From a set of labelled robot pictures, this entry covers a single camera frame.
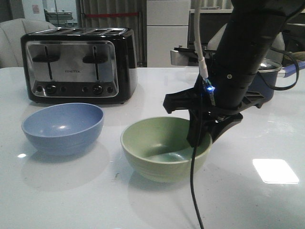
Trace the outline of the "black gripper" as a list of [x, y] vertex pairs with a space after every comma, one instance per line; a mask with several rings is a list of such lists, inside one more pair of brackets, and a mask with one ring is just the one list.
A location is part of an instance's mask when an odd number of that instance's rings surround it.
[[[188, 110], [189, 130], [187, 141], [191, 147], [199, 146], [211, 135], [214, 143], [224, 132], [241, 123], [241, 111], [256, 106], [260, 108], [264, 97], [259, 92], [248, 91], [255, 75], [213, 73], [207, 79], [197, 77], [194, 87], [165, 96], [163, 106], [167, 113]], [[209, 128], [209, 117], [224, 118]]]

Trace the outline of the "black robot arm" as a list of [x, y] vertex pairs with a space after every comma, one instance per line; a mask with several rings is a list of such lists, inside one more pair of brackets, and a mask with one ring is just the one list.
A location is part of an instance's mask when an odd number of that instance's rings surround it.
[[241, 112], [261, 107], [263, 97], [248, 91], [260, 64], [284, 25], [304, 8], [302, 0], [234, 0], [233, 11], [211, 64], [206, 64], [200, 39], [198, 0], [194, 11], [194, 45], [199, 74], [193, 88], [167, 94], [168, 113], [188, 110], [187, 141], [198, 146], [205, 134], [216, 140], [241, 122]]

